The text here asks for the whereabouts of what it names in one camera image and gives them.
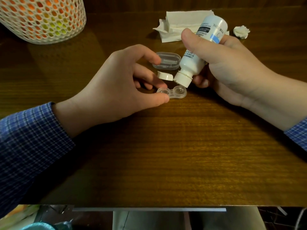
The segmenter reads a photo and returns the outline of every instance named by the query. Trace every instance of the leg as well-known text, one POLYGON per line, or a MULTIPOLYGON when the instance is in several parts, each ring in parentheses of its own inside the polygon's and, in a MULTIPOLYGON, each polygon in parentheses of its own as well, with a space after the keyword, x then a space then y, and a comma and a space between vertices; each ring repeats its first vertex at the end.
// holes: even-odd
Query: leg
POLYGON ((257 207, 232 206, 227 212, 201 212, 204 230, 266 230, 257 207))
POLYGON ((183 212, 113 212, 113 230, 184 230, 184 227, 183 212))

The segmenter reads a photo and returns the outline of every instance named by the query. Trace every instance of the wood grain surface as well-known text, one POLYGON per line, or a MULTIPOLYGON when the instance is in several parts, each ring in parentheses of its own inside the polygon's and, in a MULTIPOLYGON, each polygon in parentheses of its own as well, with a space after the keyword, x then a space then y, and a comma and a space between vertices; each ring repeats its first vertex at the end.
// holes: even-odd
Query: wood grain surface
POLYGON ((87 13, 306 5, 307 0, 83 0, 87 13))
MULTIPOLYGON (((270 69, 307 81, 306 7, 215 14, 229 29, 249 27, 242 42, 270 69)), ((2 27, 0 117, 78 93, 115 50, 141 43, 182 56, 181 41, 161 43, 152 30, 163 17, 165 12, 88 14, 80 35, 45 46, 23 42, 2 27)), ((75 150, 36 179, 23 203, 307 206, 306 152, 209 88, 191 85, 183 99, 94 127, 75 142, 75 150)))

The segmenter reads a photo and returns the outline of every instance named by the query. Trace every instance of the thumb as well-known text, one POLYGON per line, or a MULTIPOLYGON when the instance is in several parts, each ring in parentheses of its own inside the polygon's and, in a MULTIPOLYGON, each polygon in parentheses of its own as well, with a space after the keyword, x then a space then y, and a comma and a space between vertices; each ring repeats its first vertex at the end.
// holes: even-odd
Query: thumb
POLYGON ((166 93, 140 93, 141 109, 147 109, 162 105, 169 101, 169 96, 166 93))
POLYGON ((229 48, 201 38, 188 28, 182 31, 181 40, 187 50, 196 54, 209 64, 218 63, 225 53, 229 53, 229 48))

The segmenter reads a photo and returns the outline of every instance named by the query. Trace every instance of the mesh basket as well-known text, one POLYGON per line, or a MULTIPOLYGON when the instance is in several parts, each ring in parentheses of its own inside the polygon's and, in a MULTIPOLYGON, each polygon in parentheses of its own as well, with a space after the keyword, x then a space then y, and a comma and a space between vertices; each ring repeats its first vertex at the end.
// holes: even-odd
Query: mesh basket
POLYGON ((83 0, 0 0, 0 22, 25 41, 61 42, 86 23, 83 0))

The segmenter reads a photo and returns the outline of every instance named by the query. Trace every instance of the blue plaid shirt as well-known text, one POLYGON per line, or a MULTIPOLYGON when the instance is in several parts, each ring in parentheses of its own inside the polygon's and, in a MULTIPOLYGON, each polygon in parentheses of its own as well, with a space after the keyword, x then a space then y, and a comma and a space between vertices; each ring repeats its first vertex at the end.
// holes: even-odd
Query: blue plaid shirt
MULTIPOLYGON (((75 146, 51 105, 0 120, 0 218, 18 205, 38 174, 75 146)), ((307 118, 285 134, 307 151, 307 118)))

